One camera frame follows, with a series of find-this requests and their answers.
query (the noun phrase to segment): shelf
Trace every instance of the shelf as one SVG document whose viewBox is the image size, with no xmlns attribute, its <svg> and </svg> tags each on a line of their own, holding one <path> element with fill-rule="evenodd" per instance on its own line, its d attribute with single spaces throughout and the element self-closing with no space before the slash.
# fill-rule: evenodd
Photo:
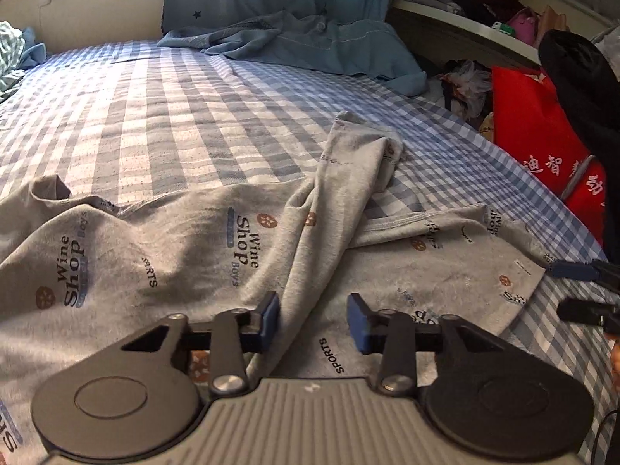
<svg viewBox="0 0 620 465">
<path fill-rule="evenodd" d="M 394 0 L 392 5 L 393 7 L 396 7 L 396 9 L 426 16 L 431 19 L 435 19 L 436 21 L 445 22 L 455 28 L 478 35 L 486 40 L 498 44 L 503 48 L 515 52 L 535 64 L 540 64 L 540 60 L 538 59 L 538 50 L 527 45 L 526 43 L 521 42 L 520 40 L 517 40 L 516 38 L 513 38 L 505 33 L 501 33 L 496 29 L 489 28 L 484 24 L 472 21 L 472 19 L 451 14 L 450 12 L 444 12 L 443 10 L 434 9 L 433 7 L 427 7 L 426 5 L 421 5 L 419 3 L 407 2 L 405 0 Z"/>
</svg>

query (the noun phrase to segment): beige wall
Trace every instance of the beige wall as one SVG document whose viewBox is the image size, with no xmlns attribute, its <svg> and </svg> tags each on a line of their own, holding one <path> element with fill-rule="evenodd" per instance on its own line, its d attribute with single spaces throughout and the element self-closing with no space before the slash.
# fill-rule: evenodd
<svg viewBox="0 0 620 465">
<path fill-rule="evenodd" d="M 157 39 L 164 0 L 0 0 L 0 21 L 35 28 L 52 52 L 106 42 Z"/>
</svg>

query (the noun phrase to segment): metal screw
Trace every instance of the metal screw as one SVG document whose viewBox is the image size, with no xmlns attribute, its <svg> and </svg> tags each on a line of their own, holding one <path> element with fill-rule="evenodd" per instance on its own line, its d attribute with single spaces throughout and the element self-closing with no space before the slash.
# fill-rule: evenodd
<svg viewBox="0 0 620 465">
<path fill-rule="evenodd" d="M 389 392 L 403 393 L 413 387 L 413 379 L 407 375 L 394 374 L 384 378 L 381 385 Z"/>
<path fill-rule="evenodd" d="M 232 395 L 246 387 L 246 382 L 237 375 L 219 375 L 213 379 L 212 388 L 221 395 Z"/>
</svg>

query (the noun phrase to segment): pink object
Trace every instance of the pink object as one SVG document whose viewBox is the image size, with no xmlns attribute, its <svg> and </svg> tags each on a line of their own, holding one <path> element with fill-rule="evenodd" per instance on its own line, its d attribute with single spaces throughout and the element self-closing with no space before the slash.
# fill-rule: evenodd
<svg viewBox="0 0 620 465">
<path fill-rule="evenodd" d="M 517 40 L 521 40 L 527 45 L 533 46 L 536 41 L 537 21 L 538 16 L 536 13 L 529 7 L 526 7 L 506 24 L 515 30 Z"/>
</svg>

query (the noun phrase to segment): blue gingham fabric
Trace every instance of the blue gingham fabric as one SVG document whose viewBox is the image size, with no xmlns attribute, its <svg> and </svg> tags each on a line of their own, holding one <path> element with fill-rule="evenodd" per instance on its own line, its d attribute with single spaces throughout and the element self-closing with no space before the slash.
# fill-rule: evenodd
<svg viewBox="0 0 620 465">
<path fill-rule="evenodd" d="M 367 78 L 208 57 L 155 43 L 104 45 L 52 57 L 0 106 L 0 197 L 42 174 L 74 195 L 120 204 L 187 187 L 300 178 L 314 171 L 337 113 L 394 127 L 405 150 L 368 217 L 493 205 L 521 220 L 549 257 L 603 258 L 581 222 L 503 150 L 450 112 Z M 596 402 L 581 450 L 616 406 L 599 331 L 560 323 L 565 296 L 612 301 L 594 284 L 546 276 L 504 338 L 584 383 Z M 599 442 L 602 464 L 611 426 Z"/>
</svg>

